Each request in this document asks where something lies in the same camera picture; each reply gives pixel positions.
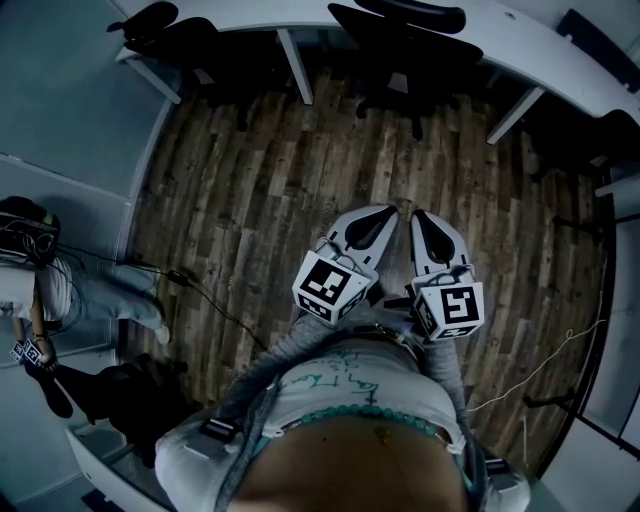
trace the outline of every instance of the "gray pants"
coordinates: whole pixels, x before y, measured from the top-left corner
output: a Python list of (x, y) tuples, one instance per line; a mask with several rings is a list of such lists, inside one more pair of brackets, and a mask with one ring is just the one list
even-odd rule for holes
[(81, 319), (133, 320), (148, 329), (162, 327), (162, 313), (154, 303), (159, 275), (144, 270), (115, 266), (102, 274), (72, 271), (71, 308), (66, 321)]

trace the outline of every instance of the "cable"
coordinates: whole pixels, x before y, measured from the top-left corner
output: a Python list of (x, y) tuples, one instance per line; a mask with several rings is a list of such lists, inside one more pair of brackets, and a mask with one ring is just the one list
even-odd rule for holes
[(596, 323), (594, 323), (591, 327), (589, 327), (586, 331), (583, 331), (581, 333), (578, 333), (574, 336), (573, 334), (573, 329), (569, 329), (566, 333), (565, 333), (565, 337), (566, 339), (562, 342), (562, 344), (558, 347), (558, 350), (556, 350), (553, 354), (551, 354), (549, 357), (547, 357), (544, 361), (542, 361), (542, 364), (540, 366), (538, 366), (538, 368), (535, 369), (535, 371), (529, 375), (525, 380), (523, 380), (522, 382), (520, 382), (519, 384), (516, 384), (515, 386), (513, 386), (511, 389), (509, 389), (506, 393), (504, 393), (501, 396), (498, 396), (496, 398), (492, 398), (491, 400), (487, 400), (485, 403), (483, 403), (482, 405), (479, 405), (478, 407), (474, 407), (473, 409), (467, 409), (467, 412), (475, 412), (475, 411), (479, 411), (480, 409), (482, 409), (483, 407), (489, 405), (492, 402), (497, 402), (498, 400), (502, 400), (503, 398), (505, 398), (509, 393), (511, 393), (512, 391), (514, 391), (515, 389), (518, 389), (520, 386), (524, 386), (527, 382), (529, 382), (533, 376), (535, 374), (537, 374), (540, 370), (542, 370), (542, 368), (544, 367), (545, 364), (547, 364), (549, 361), (551, 361), (555, 356), (558, 355), (558, 353), (562, 350), (562, 347), (564, 347), (570, 340), (573, 340), (575, 338), (579, 338), (580, 336), (584, 336), (585, 334), (590, 333), (599, 323), (601, 322), (606, 322), (605, 319), (601, 319), (598, 320)]
[(71, 249), (72, 251), (78, 251), (81, 252), (83, 254), (86, 254), (88, 256), (93, 256), (94, 258), (98, 258), (99, 260), (104, 260), (104, 261), (110, 261), (111, 263), (116, 263), (118, 265), (126, 265), (127, 267), (133, 267), (133, 268), (137, 268), (140, 270), (144, 270), (145, 272), (151, 272), (152, 274), (160, 274), (163, 276), (166, 276), (167, 273), (166, 272), (162, 272), (161, 270), (155, 269), (155, 268), (149, 268), (149, 267), (140, 267), (138, 265), (134, 265), (133, 263), (128, 263), (126, 261), (118, 261), (116, 259), (113, 258), (107, 258), (106, 256), (100, 256), (99, 254), (96, 254), (94, 252), (89, 252), (89, 251), (85, 251), (84, 249), (79, 249), (78, 247), (73, 247), (72, 245), (67, 245), (67, 244), (63, 244), (58, 242), (58, 245), (61, 245), (62, 247), (66, 247), (67, 249)]
[(209, 298), (209, 296), (205, 292), (200, 290), (191, 281), (189, 281), (189, 278), (187, 276), (185, 276), (183, 274), (180, 274), (179, 272), (176, 272), (175, 270), (171, 270), (170, 272), (162, 272), (161, 270), (157, 270), (157, 269), (154, 269), (154, 268), (140, 267), (140, 266), (134, 265), (132, 263), (127, 263), (127, 262), (123, 262), (123, 261), (114, 260), (112, 258), (107, 258), (105, 256), (100, 256), (98, 254), (94, 254), (92, 252), (85, 251), (84, 249), (79, 249), (77, 247), (72, 247), (72, 246), (67, 245), (67, 244), (60, 244), (59, 243), (58, 245), (62, 245), (62, 246), (66, 247), (68, 249), (71, 249), (73, 251), (78, 251), (78, 252), (87, 254), (89, 256), (93, 256), (94, 258), (98, 258), (98, 259), (105, 260), (105, 261), (110, 261), (112, 263), (117, 263), (118, 265), (126, 265), (128, 267), (133, 267), (133, 268), (137, 268), (137, 269), (140, 269), (140, 270), (144, 270), (145, 272), (151, 272), (153, 274), (160, 274), (160, 275), (163, 275), (163, 276), (167, 277), (170, 281), (172, 281), (172, 282), (174, 282), (174, 283), (176, 283), (176, 284), (178, 284), (180, 286), (184, 286), (186, 288), (193, 288), (200, 295), (202, 295), (207, 300), (207, 302), (209, 302), (209, 304), (211, 304), (211, 306), (213, 306), (213, 308), (216, 311), (218, 311), (218, 313), (220, 313), (223, 317), (225, 317), (227, 320), (230, 320), (231, 322), (236, 323), (237, 325), (242, 327), (245, 331), (247, 331), (247, 333), (249, 334), (249, 336), (251, 336), (251, 338), (256, 343), (256, 345), (258, 345), (262, 350), (264, 350), (265, 352), (268, 350), (267, 347), (265, 346), (265, 344), (262, 343), (260, 338), (258, 338), (255, 334), (253, 334), (251, 329), (246, 324), (242, 323), (236, 317), (230, 315), (225, 310), (223, 310), (220, 306), (218, 306), (211, 298)]
[(77, 254), (73, 254), (72, 252), (69, 251), (65, 251), (64, 249), (58, 249), (61, 253), (66, 254), (67, 256), (71, 256), (72, 258), (75, 258), (75, 260), (78, 262), (78, 265), (80, 265), (80, 268), (82, 270), (86, 270), (87, 267), (84, 266), (84, 263), (82, 262), (82, 260), (80, 259), (80, 257)]
[(57, 265), (54, 265), (53, 263), (48, 263), (47, 266), (51, 267), (51, 268), (55, 268), (58, 272), (60, 272), (62, 274), (62, 276), (67, 280), (67, 282), (75, 289), (76, 295), (78, 296), (78, 301), (77, 301), (78, 302), (78, 313), (76, 314), (75, 318), (71, 322), (69, 322), (69, 324), (67, 324), (65, 327), (63, 327), (62, 329), (54, 332), (52, 335), (49, 336), (49, 338), (53, 338), (54, 336), (57, 336), (58, 334), (62, 334), (62, 333), (70, 331), (73, 328), (73, 326), (75, 326), (80, 321), (80, 318), (82, 317), (82, 306), (83, 305), (82, 305), (82, 296), (80, 295), (80, 290), (78, 290), (78, 287), (69, 278), (67, 273), (64, 272)]
[(527, 415), (526, 413), (522, 415), (522, 461), (526, 467), (529, 467), (527, 463), (527, 438), (529, 434), (527, 433)]
[(230, 315), (229, 313), (227, 313), (226, 311), (224, 311), (223, 309), (221, 309), (215, 302), (213, 302), (212, 299), (209, 298), (209, 296), (204, 293), (202, 290), (200, 290), (199, 288), (197, 288), (196, 286), (194, 286), (192, 283), (189, 283), (189, 287), (193, 288), (195, 291), (197, 291), (200, 295), (202, 295), (207, 302), (209, 302), (209, 304), (211, 304), (215, 310), (220, 313), (223, 317), (225, 317), (227, 320), (231, 320), (232, 322), (238, 324), (240, 327), (242, 327), (245, 331), (247, 331), (247, 334), (249, 334), (249, 336), (251, 336), (251, 338), (253, 339), (253, 341), (256, 343), (256, 345), (258, 345), (262, 350), (264, 350), (265, 352), (268, 350), (267, 347), (264, 345), (264, 343), (262, 343), (262, 341), (260, 341), (260, 338), (258, 338), (255, 334), (253, 334), (253, 332), (251, 331), (251, 329), (249, 328), (249, 326), (247, 326), (246, 324), (242, 323), (240, 320), (238, 320), (236, 317)]
[(327, 238), (326, 236), (321, 236), (320, 238), (318, 238), (318, 241), (316, 242), (316, 252), (318, 252), (326, 244), (329, 244), (331, 247), (333, 247), (333, 249), (339, 254), (336, 261), (340, 258), (347, 258), (348, 260), (351, 261), (351, 263), (353, 263), (353, 267), (351, 267), (352, 271), (355, 271), (357, 269), (358, 272), (360, 272), (361, 274), (364, 274), (364, 272), (360, 268), (360, 265), (356, 263), (356, 260), (354, 260), (350, 255), (342, 252), (342, 248), (337, 243), (335, 243), (330, 238)]

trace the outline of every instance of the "white shirt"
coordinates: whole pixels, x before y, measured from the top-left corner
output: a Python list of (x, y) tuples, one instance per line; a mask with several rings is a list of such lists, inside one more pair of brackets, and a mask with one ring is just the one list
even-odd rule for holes
[(287, 425), (328, 407), (375, 405), (444, 428), (452, 440), (447, 446), (450, 453), (462, 453), (465, 445), (455, 408), (442, 386), (369, 348), (366, 341), (333, 345), (285, 373), (279, 386), (262, 431), (265, 437), (280, 437)]
[(73, 285), (71, 269), (64, 261), (54, 258), (46, 267), (36, 269), (31, 264), (0, 260), (0, 317), (31, 318), (36, 277), (44, 319), (55, 321), (69, 314)]

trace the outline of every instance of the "sneaker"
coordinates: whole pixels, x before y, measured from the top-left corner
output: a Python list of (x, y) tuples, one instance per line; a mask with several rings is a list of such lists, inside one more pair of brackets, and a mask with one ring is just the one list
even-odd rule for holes
[(171, 332), (169, 331), (169, 327), (167, 324), (162, 324), (162, 327), (153, 331), (158, 339), (158, 343), (160, 345), (166, 345), (171, 340)]

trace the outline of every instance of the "desk leg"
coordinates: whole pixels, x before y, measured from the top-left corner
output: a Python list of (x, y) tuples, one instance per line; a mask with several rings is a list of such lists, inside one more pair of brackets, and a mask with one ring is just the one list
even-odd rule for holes
[(307, 72), (302, 64), (300, 53), (298, 53), (298, 46), (291, 36), (291, 32), (287, 29), (278, 29), (278, 37), (284, 48), (284, 52), (287, 54), (291, 71), (293, 71), (293, 77), (296, 79), (298, 89), (300, 90), (300, 96), (305, 104), (313, 104), (313, 91), (309, 86), (309, 79), (307, 78)]
[(531, 108), (540, 96), (544, 94), (542, 87), (532, 87), (522, 95), (522, 98), (518, 100), (509, 112), (500, 120), (496, 127), (491, 131), (487, 138), (487, 143), (494, 145), (500, 140), (500, 138), (509, 131), (509, 129), (516, 123), (522, 115)]
[(127, 59), (126, 63), (129, 64), (129, 66), (135, 69), (138, 73), (140, 73), (143, 77), (145, 77), (149, 81), (149, 83), (156, 89), (158, 89), (164, 96), (169, 98), (171, 103), (178, 105), (182, 101), (182, 98), (178, 96), (178, 94), (171, 87), (163, 82), (158, 75), (151, 71), (149, 67), (140, 59)]

